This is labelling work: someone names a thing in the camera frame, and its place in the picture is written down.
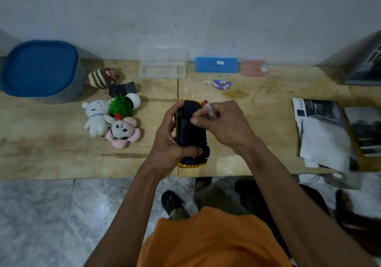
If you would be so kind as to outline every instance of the blue lid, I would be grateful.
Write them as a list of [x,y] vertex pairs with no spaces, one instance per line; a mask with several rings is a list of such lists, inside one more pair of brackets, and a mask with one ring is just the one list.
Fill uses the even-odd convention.
[[78,52],[67,42],[24,42],[9,53],[0,77],[0,86],[12,96],[52,96],[70,85],[77,63]]

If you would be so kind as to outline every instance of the stain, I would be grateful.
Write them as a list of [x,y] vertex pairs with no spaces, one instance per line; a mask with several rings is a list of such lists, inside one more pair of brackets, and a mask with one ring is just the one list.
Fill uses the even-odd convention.
[[248,93],[243,91],[223,91],[222,93],[224,96],[229,97],[231,99],[239,99],[249,96]]
[[114,158],[146,159],[148,157],[148,154],[110,153],[110,154],[101,154],[101,156],[110,156]]
[[177,102],[177,99],[175,99],[175,98],[159,99],[159,98],[140,97],[140,101]]

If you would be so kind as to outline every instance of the mouse plush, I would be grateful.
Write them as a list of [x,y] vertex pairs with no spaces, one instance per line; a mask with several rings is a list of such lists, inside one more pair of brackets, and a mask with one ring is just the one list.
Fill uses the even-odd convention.
[[104,119],[111,124],[106,139],[114,147],[125,148],[128,142],[135,143],[140,139],[140,129],[136,128],[136,119],[129,116],[122,120],[115,120],[109,115],[104,115]]
[[110,104],[106,101],[96,100],[91,103],[84,102],[82,108],[86,110],[85,113],[89,117],[84,129],[90,128],[92,137],[105,135],[109,128],[104,115],[108,114]]

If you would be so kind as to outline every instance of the clear plastic box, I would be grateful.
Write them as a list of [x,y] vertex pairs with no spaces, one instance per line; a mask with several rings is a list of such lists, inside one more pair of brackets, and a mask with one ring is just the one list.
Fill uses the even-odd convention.
[[185,78],[185,49],[139,47],[140,77]]

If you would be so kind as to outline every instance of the gray floor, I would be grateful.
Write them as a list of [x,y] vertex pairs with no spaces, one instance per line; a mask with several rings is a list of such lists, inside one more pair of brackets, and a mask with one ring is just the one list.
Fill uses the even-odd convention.
[[[235,200],[236,177],[217,183]],[[82,266],[109,227],[132,178],[38,180],[0,182],[0,266]],[[335,209],[336,188],[306,183],[318,189],[328,207]],[[161,217],[160,197],[168,189],[183,200],[190,214],[193,178],[162,180],[147,226],[146,237]],[[365,174],[360,191],[349,191],[355,212],[381,218],[381,174]]]

